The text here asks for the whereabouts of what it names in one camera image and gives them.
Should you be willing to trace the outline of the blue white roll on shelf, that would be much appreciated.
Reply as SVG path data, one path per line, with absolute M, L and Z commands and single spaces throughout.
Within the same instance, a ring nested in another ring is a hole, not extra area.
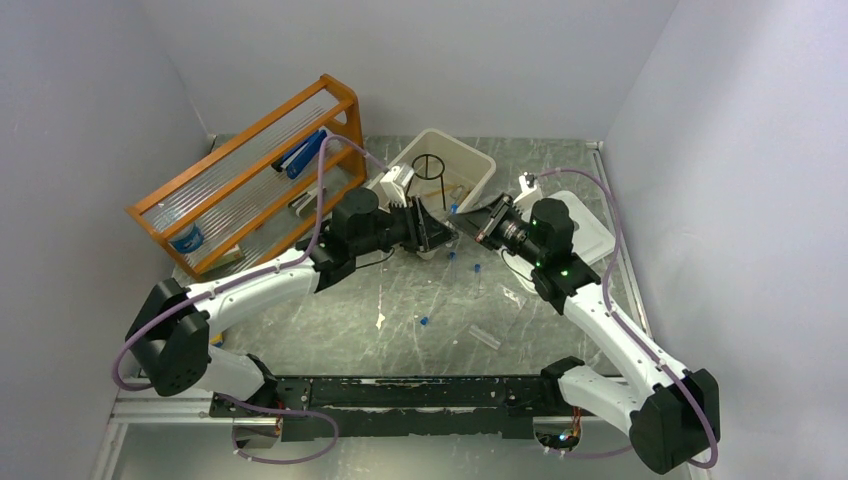
M 189 254 L 198 250 L 204 241 L 205 236 L 200 227 L 196 223 L 191 223 L 171 237 L 168 243 L 178 253 Z

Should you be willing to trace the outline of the tan rubber tubing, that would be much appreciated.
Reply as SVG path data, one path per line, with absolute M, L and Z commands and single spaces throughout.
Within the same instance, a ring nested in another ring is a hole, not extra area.
M 421 197 L 423 197 L 423 198 L 429 198 L 429 197 L 434 197 L 434 196 L 450 197 L 452 195 L 452 192 L 456 188 L 457 188 L 456 185 L 447 185 L 444 191 L 442 191 L 441 189 L 430 191 L 430 192 L 421 194 Z

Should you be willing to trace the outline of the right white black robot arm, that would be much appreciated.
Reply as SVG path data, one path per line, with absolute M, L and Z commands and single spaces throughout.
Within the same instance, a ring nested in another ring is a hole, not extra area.
M 717 379 L 674 359 L 615 309 L 603 279 L 573 250 L 575 225 L 564 201 L 542 198 L 524 218 L 512 197 L 502 195 L 448 221 L 481 246 L 529 263 L 539 297 L 587 334 L 626 381 L 574 363 L 541 385 L 548 412 L 562 414 L 571 406 L 589 411 L 626 434 L 635 455 L 659 475 L 685 463 L 703 469 L 716 464 Z

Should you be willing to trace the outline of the blue stapler on shelf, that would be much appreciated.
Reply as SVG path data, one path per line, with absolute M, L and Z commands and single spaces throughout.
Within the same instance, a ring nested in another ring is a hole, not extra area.
M 325 129 L 314 131 L 281 157 L 274 160 L 271 163 L 271 168 L 277 173 L 284 173 L 289 179 L 296 179 L 319 153 L 321 144 L 327 136 L 328 131 Z

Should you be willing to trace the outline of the clear test tube rack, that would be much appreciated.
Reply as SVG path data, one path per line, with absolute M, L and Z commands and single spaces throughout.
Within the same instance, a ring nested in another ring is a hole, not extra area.
M 468 328 L 468 332 L 472 337 L 482 342 L 492 350 L 498 351 L 502 346 L 502 342 L 497 337 L 477 325 L 471 325 Z

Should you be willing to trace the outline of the metal crucible tongs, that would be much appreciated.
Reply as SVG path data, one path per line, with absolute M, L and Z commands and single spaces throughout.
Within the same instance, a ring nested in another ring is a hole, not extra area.
M 462 184 L 450 184 L 437 192 L 437 205 L 448 213 L 456 213 L 469 194 L 469 188 Z

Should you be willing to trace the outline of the small white box on shelf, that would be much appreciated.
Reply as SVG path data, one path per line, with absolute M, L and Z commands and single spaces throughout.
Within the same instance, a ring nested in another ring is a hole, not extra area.
M 234 262 L 238 262 L 244 258 L 241 247 L 236 244 L 228 249 L 224 254 L 218 257 L 211 265 L 210 269 L 220 268 Z

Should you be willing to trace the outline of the black wire tripod stand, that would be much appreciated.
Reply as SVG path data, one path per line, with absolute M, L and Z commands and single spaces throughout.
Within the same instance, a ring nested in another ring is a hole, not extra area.
M 438 155 L 433 153 L 423 153 L 413 158 L 410 163 L 413 178 L 422 181 L 437 181 L 442 201 L 442 209 L 447 211 L 447 195 L 445 188 L 444 174 L 446 172 L 445 161 Z

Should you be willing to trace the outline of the blue cap test tube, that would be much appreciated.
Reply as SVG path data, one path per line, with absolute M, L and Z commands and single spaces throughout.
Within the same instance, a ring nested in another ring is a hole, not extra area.
M 483 293 L 482 265 L 477 263 L 473 267 L 472 295 L 473 295 L 474 298 L 480 298 L 482 293 Z
M 448 280 L 450 283 L 455 283 L 458 271 L 458 255 L 455 250 L 451 250 L 448 254 Z

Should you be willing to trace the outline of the grey white device on shelf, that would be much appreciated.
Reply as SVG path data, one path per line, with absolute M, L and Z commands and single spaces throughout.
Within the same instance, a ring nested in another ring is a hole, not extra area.
M 312 187 L 291 200 L 287 208 L 297 218 L 306 219 L 316 213 L 319 198 L 325 198 L 326 195 L 326 187 L 323 187 L 321 190 Z

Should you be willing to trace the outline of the small clear plastic bag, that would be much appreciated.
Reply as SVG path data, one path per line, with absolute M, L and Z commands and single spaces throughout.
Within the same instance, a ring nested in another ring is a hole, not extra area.
M 522 309 L 527 302 L 527 298 L 525 296 L 504 285 L 500 285 L 500 290 L 504 298 L 515 304 L 518 309 Z

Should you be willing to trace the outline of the orange wooden shelf rack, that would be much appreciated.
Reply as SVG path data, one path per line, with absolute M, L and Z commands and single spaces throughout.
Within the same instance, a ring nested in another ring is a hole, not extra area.
M 327 74 L 126 211 L 195 280 L 246 270 L 281 254 L 313 228 L 315 214 L 300 219 L 287 205 L 316 187 L 316 159 L 296 179 L 275 172 L 271 163 L 319 129 L 363 145 L 357 95 Z M 205 241 L 180 254 L 168 240 L 191 223 Z M 236 244 L 242 260 L 210 269 Z

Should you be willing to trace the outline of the white bin lid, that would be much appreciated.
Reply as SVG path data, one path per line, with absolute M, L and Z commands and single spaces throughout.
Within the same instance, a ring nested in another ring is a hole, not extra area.
M 561 200 L 569 210 L 575 230 L 572 238 L 573 251 L 589 266 L 594 266 L 614 250 L 614 235 L 572 192 L 560 190 L 549 198 Z M 518 256 L 503 255 L 505 265 L 513 272 L 521 286 L 534 293 L 531 265 Z

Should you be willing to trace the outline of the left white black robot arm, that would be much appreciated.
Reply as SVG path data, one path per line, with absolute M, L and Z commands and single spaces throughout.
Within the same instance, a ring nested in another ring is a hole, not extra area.
M 457 234 L 433 217 L 417 197 L 381 208 L 376 193 L 344 194 L 316 234 L 283 254 L 239 274 L 189 286 L 168 278 L 157 283 L 129 328 L 130 353 L 162 397 L 192 387 L 234 397 L 261 416 L 277 400 L 276 382 L 253 355 L 214 347 L 213 336 L 272 304 L 326 290 L 352 275 L 359 257 L 402 249 L 429 253 Z

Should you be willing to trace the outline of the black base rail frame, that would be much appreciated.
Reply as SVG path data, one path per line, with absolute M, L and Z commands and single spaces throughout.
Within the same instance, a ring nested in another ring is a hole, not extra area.
M 251 413 L 219 395 L 192 388 L 164 398 L 124 392 L 115 423 L 224 425 L 240 446 L 340 437 L 499 435 L 531 439 L 538 428 L 569 426 L 575 408 L 540 375 L 345 377 L 282 376 L 277 397 L 292 418 Z

